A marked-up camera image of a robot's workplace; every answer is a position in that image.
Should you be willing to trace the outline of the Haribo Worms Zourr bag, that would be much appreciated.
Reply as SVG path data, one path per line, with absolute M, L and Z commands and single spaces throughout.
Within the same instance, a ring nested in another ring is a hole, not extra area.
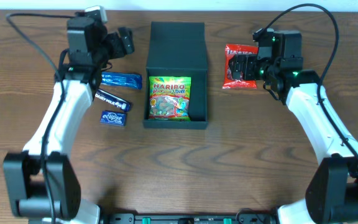
M 149 119 L 190 120 L 190 77 L 149 77 L 149 93 Z

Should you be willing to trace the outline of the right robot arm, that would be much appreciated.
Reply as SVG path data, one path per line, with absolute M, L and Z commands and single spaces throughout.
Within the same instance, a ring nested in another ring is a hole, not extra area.
M 229 60 L 232 77 L 263 81 L 295 115 L 318 161 L 305 197 L 282 205 L 266 222 L 358 222 L 358 142 L 332 107 L 319 75 L 303 68 L 300 32 L 260 29 L 253 40 L 257 46 L 251 52 Z

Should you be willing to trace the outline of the blue wafer snack wrapper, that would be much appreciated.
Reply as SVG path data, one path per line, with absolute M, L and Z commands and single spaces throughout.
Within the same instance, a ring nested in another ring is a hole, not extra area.
M 103 85 L 142 89 L 142 76 L 135 73 L 102 72 Z

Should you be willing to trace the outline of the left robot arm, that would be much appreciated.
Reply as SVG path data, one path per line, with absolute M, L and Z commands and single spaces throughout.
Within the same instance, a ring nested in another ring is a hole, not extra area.
M 70 154 L 81 120 L 112 59 L 134 51 L 132 31 L 109 33 L 98 12 L 67 17 L 68 48 L 53 64 L 53 96 L 21 152 L 8 153 L 3 171 L 12 214 L 30 223 L 99 223 L 98 205 L 81 196 Z

